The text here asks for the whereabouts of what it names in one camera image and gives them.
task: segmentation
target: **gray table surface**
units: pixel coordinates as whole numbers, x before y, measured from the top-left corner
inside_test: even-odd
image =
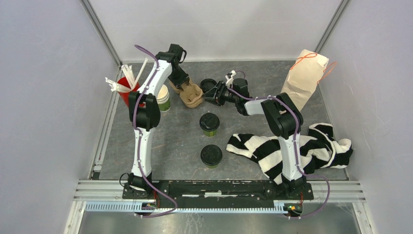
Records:
[[[231,70],[242,70],[246,73],[250,94],[256,97],[278,94],[293,64],[293,61],[232,61],[184,62],[181,66],[196,84],[206,78],[223,80],[225,74]],[[138,74],[141,65],[132,65],[133,72]],[[151,68],[152,64],[146,66],[142,81]],[[170,93],[171,109],[161,113],[161,122],[153,137],[152,179],[267,179],[258,164],[225,150],[234,133],[273,136],[264,116],[242,116],[232,103],[218,107],[204,101],[198,107],[190,109],[174,93],[168,80],[165,84]],[[217,135],[212,138],[204,136],[199,127],[199,118],[208,112],[216,114],[221,122]],[[329,122],[319,89],[314,92],[301,113],[304,118],[302,135],[307,133],[311,124]],[[223,151],[223,159],[214,169],[207,168],[200,160],[202,148],[209,144],[215,144]],[[120,98],[99,179],[119,179],[122,173],[130,173],[134,145],[129,112]],[[328,179],[346,179],[343,169],[320,169],[316,174],[324,175]]]

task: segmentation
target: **stack of paper cups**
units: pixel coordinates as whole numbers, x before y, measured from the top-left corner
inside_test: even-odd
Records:
[[[161,112],[166,112],[170,109],[169,92],[166,85],[162,85],[162,88],[156,97],[156,101],[158,102],[159,110]]]

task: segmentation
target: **metal frame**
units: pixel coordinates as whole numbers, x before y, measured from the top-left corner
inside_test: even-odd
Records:
[[[314,200],[305,203],[322,203],[327,195],[327,185],[324,181],[309,181],[313,187]],[[370,212],[358,181],[330,181],[331,193],[329,203],[352,203],[357,222],[362,234],[375,234]],[[117,180],[80,180],[75,192],[72,208],[65,227],[65,234],[76,234],[79,231],[82,217],[88,212],[143,212],[140,205],[144,202],[154,202],[151,199],[122,199],[123,187]],[[299,202],[298,200],[274,200],[274,208],[252,209],[179,209],[176,213],[261,213],[280,214],[280,206],[284,203]]]
[[[108,37],[108,34],[106,34],[105,29],[102,26],[102,23],[100,22],[99,18],[97,17],[96,12],[94,11],[92,4],[90,3],[89,0],[80,0],[82,3],[83,7],[85,8],[86,13],[88,14],[89,18],[91,19],[97,33],[99,34],[100,38],[102,38],[103,43],[105,43],[106,47],[109,50],[109,53],[111,54],[113,60],[115,63],[120,66],[122,65],[122,60],[120,59],[119,55],[117,54],[115,48],[112,45],[111,40]]]
[[[358,181],[332,180],[329,203],[365,203],[366,199]],[[304,202],[321,203],[327,195],[327,184],[320,180],[309,181],[313,187],[314,200]],[[123,187],[118,180],[80,180],[73,201],[131,201],[122,198]],[[148,202],[152,200],[133,200]],[[298,200],[277,200],[276,202],[291,203]]]
[[[83,213],[85,212],[85,201],[74,201],[70,209],[69,217],[66,222],[64,234],[77,234],[79,233],[80,224],[82,222]]]
[[[338,20],[341,18],[344,10],[347,8],[348,3],[350,0],[341,0],[340,4],[337,7],[336,12],[334,13],[333,17],[331,18],[330,22],[328,23],[327,28],[325,29],[323,35],[321,36],[321,39],[319,43],[317,44],[316,48],[314,49],[314,52],[320,53],[320,51],[323,49],[324,45],[326,44],[328,38],[330,37],[332,31],[337,25]]]
[[[252,59],[239,59],[239,58],[215,58],[215,59],[190,59],[190,58],[186,58],[185,59],[185,63],[187,62],[233,62],[233,61],[294,61],[297,58],[293,58],[293,57],[283,57],[283,58],[252,58]],[[144,60],[125,60],[122,61],[123,64],[130,64],[130,63],[143,63]]]
[[[122,70],[118,68],[116,74],[116,81],[122,76]],[[93,178],[93,175],[99,173],[102,169],[103,158],[105,157],[106,146],[108,145],[109,135],[111,134],[113,119],[116,114],[116,107],[119,101],[119,95],[117,92],[112,92],[111,99],[109,100],[109,106],[103,123],[102,132],[100,134],[99,142],[94,153],[94,160],[90,166],[89,178]]]

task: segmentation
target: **striped cloth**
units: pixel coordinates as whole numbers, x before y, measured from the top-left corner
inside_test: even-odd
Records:
[[[264,174],[276,184],[281,184],[282,156],[276,136],[233,134],[226,150],[256,162]],[[309,127],[308,136],[300,136],[301,164],[306,174],[319,168],[345,168],[353,153],[351,141],[333,138],[333,126],[316,123]]]

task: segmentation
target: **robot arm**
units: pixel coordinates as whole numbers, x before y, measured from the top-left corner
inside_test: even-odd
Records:
[[[128,96],[129,117],[132,123],[135,121],[136,129],[134,130],[134,161],[127,184],[136,190],[149,191],[143,176],[149,181],[151,180],[150,152],[152,138],[161,117],[156,97],[167,78],[177,89],[181,89],[182,84],[189,83],[188,74],[179,66],[183,53],[185,53],[185,59],[186,51],[176,44],[171,44],[167,52],[159,52],[156,55],[159,67],[155,63],[146,81],[137,92],[130,92]],[[136,118],[134,118],[133,113],[136,105],[138,105],[138,109]],[[142,171],[139,168],[138,160],[140,160]]]
[[[293,191],[306,183],[306,178],[299,172],[297,166],[303,171],[300,157],[296,160],[295,149],[300,155],[299,137],[300,126],[303,123],[302,115],[295,107],[290,97],[285,94],[277,95],[277,99],[285,103],[299,120],[298,133],[294,141],[296,122],[294,117],[285,110],[277,101],[267,98],[250,98],[248,92],[248,82],[245,79],[237,78],[232,83],[224,84],[219,81],[216,85],[204,90],[206,101],[214,105],[224,105],[226,101],[235,103],[237,110],[244,116],[265,115],[268,125],[274,135],[278,137],[282,153],[282,180],[288,186],[288,190]]]

